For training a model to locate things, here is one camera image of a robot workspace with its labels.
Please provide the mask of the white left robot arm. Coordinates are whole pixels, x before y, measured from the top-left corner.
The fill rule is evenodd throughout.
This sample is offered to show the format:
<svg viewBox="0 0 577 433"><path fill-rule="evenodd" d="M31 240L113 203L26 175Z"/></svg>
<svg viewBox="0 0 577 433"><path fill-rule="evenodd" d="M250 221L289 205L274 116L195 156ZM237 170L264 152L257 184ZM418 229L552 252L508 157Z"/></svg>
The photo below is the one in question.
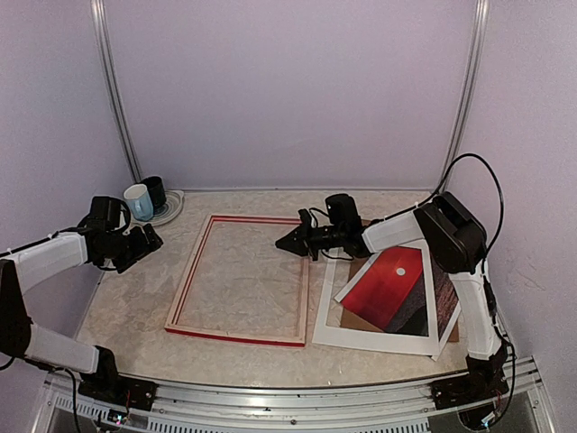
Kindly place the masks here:
<svg viewBox="0 0 577 433"><path fill-rule="evenodd" d="M92 264L122 273L163 242L150 224L131 226L131 213L119 198L96 196L77 226L1 255L1 352L43 370L69 369L107 401L126 392L111 350L75 339L32 321L23 295L73 268Z"/></svg>

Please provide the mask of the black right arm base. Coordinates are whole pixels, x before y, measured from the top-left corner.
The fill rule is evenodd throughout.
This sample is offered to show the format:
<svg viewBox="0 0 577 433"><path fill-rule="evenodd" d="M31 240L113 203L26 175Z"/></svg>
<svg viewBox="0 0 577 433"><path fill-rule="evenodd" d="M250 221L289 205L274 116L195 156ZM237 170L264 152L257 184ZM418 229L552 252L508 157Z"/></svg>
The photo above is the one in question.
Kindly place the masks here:
<svg viewBox="0 0 577 433"><path fill-rule="evenodd" d="M431 383L431 393L437 410L449 409L487 400L509 391L503 365L507 360L504 347L488 360L466 356L467 373Z"/></svg>

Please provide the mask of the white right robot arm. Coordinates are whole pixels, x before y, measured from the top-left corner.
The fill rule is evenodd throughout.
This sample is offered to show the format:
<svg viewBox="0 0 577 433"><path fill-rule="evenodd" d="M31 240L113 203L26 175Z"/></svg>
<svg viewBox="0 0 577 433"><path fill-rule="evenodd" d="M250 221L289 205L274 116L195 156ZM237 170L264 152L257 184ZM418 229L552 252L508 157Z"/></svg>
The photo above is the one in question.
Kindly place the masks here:
<svg viewBox="0 0 577 433"><path fill-rule="evenodd" d="M468 373L463 395L482 399L503 382L510 345L497 325L497 302L490 285L487 256L494 242L481 222L452 193L435 189L424 201L364 224L354 198L333 194L325 201L329 223L320 226L310 209L299 210L299 225L276 241L280 250L300 257L341 248L352 258L367 258L390 247L423 240L455 288L469 335Z"/></svg>

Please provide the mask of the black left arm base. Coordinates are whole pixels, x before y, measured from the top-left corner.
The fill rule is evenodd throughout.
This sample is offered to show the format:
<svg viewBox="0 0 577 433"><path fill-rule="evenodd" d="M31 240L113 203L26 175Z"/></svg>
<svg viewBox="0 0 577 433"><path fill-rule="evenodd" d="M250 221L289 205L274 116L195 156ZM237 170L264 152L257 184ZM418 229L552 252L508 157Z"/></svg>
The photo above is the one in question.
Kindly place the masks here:
<svg viewBox="0 0 577 433"><path fill-rule="evenodd" d="M156 382L120 376L115 385L107 389L82 381L78 386L78 393L96 401L125 407L128 410L151 411L158 387Z"/></svg>

